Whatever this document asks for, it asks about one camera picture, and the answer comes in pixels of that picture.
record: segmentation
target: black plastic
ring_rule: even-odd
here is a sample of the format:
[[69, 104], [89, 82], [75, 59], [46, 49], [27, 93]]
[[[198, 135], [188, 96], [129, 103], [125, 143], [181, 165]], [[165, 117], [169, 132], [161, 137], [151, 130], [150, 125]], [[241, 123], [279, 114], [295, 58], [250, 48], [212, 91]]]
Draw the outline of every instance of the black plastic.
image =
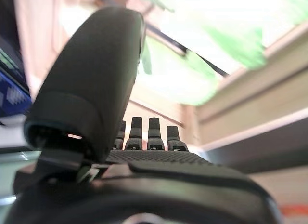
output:
[[33, 186], [17, 198], [6, 224], [123, 223], [145, 212], [178, 223], [282, 224], [275, 201], [243, 174], [197, 161], [156, 160], [112, 165], [91, 183]]
[[147, 150], [164, 150], [164, 142], [160, 135], [159, 118], [152, 117], [149, 119], [149, 137]]
[[104, 161], [135, 82], [143, 30], [141, 14], [125, 8], [97, 11], [77, 30], [25, 121], [32, 148], [46, 138], [72, 134], [87, 159]]
[[125, 137], [125, 128], [126, 128], [126, 122], [123, 120], [120, 125], [120, 130], [117, 134], [117, 137], [115, 139], [115, 144], [113, 147], [113, 150], [118, 149], [122, 150], [123, 149], [123, 143], [124, 143], [124, 137]]
[[180, 140], [177, 126], [167, 126], [168, 151], [188, 151], [187, 145]]
[[125, 150], [142, 150], [142, 117], [133, 117]]

